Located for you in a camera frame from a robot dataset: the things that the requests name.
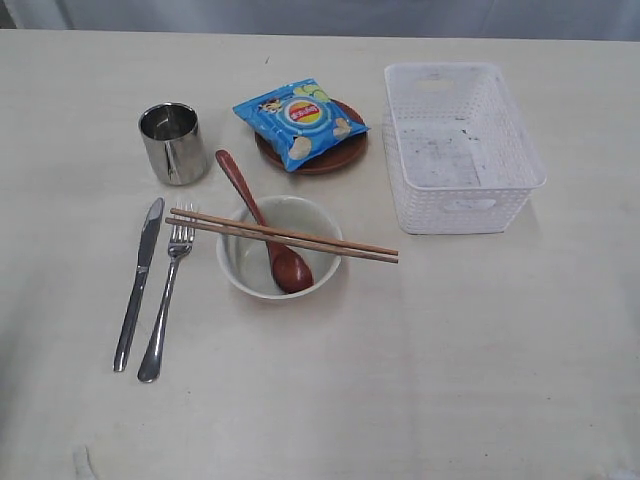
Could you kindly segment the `brown wooden handled utensil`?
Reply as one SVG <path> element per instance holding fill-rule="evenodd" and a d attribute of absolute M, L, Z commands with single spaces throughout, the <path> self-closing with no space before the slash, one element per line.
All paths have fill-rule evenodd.
<path fill-rule="evenodd" d="M 215 152 L 217 163 L 238 191 L 256 222 L 266 226 L 267 222 L 231 154 L 223 149 Z M 278 287 L 287 294 L 296 293 L 314 284 L 312 272 L 303 258 L 284 244 L 266 242 L 271 274 Z"/>

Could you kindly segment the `brown wooden chopstick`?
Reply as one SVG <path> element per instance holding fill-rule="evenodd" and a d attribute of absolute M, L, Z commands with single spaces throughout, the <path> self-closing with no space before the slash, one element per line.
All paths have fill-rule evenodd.
<path fill-rule="evenodd" d="M 374 261 L 380 261 L 380 262 L 391 263 L 391 264 L 399 263 L 399 260 L 397 257 L 392 257 L 389 255 L 364 252 L 361 250 L 356 250 L 356 249 L 347 248 L 347 247 L 330 246 L 328 244 L 321 244 L 321 243 L 313 242 L 310 240 L 298 240 L 298 239 L 287 238 L 287 237 L 278 237 L 275 235 L 267 235 L 267 234 L 258 233 L 257 231 L 253 231 L 245 228 L 227 227 L 227 226 L 221 226 L 221 225 L 215 225 L 215 224 L 205 224 L 201 222 L 179 220 L 179 219 L 174 219 L 169 217 L 165 218 L 165 222 L 173 226 L 183 226 L 183 227 L 193 228 L 194 230 L 215 232 L 223 235 L 247 238 L 251 240 L 272 242 L 279 245 L 297 247 L 301 249 L 318 251 L 322 253 L 330 253 L 330 254 L 335 254 L 340 256 L 374 260 Z"/>
<path fill-rule="evenodd" d="M 363 243 L 345 241 L 338 238 L 323 237 L 315 234 L 303 233 L 298 231 L 292 231 L 282 228 L 275 228 L 264 226 L 260 224 L 252 224 L 246 222 L 240 222 L 231 220 L 229 218 L 222 218 L 211 216 L 203 213 L 197 213 L 192 211 L 183 210 L 180 208 L 171 208 L 170 212 L 173 215 L 179 217 L 189 218 L 195 220 L 195 226 L 199 226 L 200 229 L 206 230 L 206 225 L 211 226 L 211 231 L 218 231 L 220 227 L 224 226 L 227 229 L 236 229 L 241 231 L 259 232 L 262 236 L 271 237 L 283 237 L 289 239 L 295 239 L 312 244 L 331 245 L 334 249 L 340 247 L 343 249 L 350 249 L 363 252 L 371 252 L 376 254 L 395 256 L 399 255 L 397 250 L 389 249 L 386 247 L 379 247 L 373 245 L 367 245 Z"/>

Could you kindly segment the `brown round plate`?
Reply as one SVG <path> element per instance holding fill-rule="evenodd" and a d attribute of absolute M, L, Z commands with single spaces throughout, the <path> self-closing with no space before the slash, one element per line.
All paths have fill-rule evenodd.
<path fill-rule="evenodd" d="M 340 101 L 336 101 L 336 103 L 340 107 L 342 107 L 342 109 L 346 112 L 346 114 L 350 117 L 350 119 L 363 122 L 359 114 L 355 110 L 353 110 L 350 106 Z M 339 169 L 343 166 L 346 166 L 352 163 L 353 161 L 357 160 L 359 156 L 363 154 L 364 150 L 366 149 L 367 135 L 368 135 L 368 132 L 365 134 L 357 135 L 355 137 L 351 137 L 343 141 L 341 144 L 329 149 L 325 153 L 315 157 L 308 163 L 301 166 L 298 170 L 293 172 L 287 172 L 284 169 L 280 156 L 277 153 L 275 153 L 274 149 L 266 140 L 264 140 L 258 133 L 254 131 L 256 143 L 260 151 L 269 159 L 269 161 L 278 165 L 280 170 L 290 174 L 329 173 L 331 171 L 334 171 L 336 169 Z"/>

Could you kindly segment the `blue chips bag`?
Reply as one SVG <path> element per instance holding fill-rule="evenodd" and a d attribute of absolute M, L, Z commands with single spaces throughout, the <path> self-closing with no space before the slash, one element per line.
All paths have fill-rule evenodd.
<path fill-rule="evenodd" d="M 287 172 L 298 170 L 343 141 L 368 132 L 313 78 L 292 82 L 233 107 L 266 140 Z"/>

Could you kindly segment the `silver metal fork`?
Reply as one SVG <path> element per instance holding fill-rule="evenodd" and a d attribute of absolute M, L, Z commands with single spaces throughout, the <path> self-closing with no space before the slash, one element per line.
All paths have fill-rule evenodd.
<path fill-rule="evenodd" d="M 166 282 L 153 331 L 137 373 L 137 379 L 142 383 L 154 382 L 160 376 L 166 327 L 176 275 L 181 260 L 192 251 L 194 239 L 194 227 L 181 224 L 172 226 L 167 246 L 169 266 Z"/>

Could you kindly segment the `white perforated plastic basket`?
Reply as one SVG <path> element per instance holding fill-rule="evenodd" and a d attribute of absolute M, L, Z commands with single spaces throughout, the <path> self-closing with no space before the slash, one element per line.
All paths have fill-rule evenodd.
<path fill-rule="evenodd" d="M 382 138 L 400 228 L 501 233 L 546 181 L 501 70 L 480 62 L 384 70 Z"/>

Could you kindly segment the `silver metal table knife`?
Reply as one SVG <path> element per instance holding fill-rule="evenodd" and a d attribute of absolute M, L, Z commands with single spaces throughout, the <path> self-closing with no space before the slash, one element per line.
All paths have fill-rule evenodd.
<path fill-rule="evenodd" d="M 112 369 L 114 372 L 124 371 L 128 363 L 143 293 L 160 231 L 164 206 L 165 200 L 162 197 L 158 197 L 150 206 L 141 230 L 134 282 L 113 359 Z"/>

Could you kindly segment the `shiny steel cup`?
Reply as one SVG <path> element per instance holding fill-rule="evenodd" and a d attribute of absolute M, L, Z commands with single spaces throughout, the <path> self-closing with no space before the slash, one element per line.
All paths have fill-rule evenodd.
<path fill-rule="evenodd" d="M 192 107 L 179 102 L 151 106 L 140 116 L 138 128 L 151 168 L 161 183 L 186 186 L 207 173 L 209 161 Z"/>

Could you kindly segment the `white curtain backdrop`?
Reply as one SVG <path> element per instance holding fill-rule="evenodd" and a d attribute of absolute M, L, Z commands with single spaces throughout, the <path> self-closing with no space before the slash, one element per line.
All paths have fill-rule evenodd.
<path fill-rule="evenodd" d="M 4 1 L 18 28 L 636 41 L 636 1 Z"/>

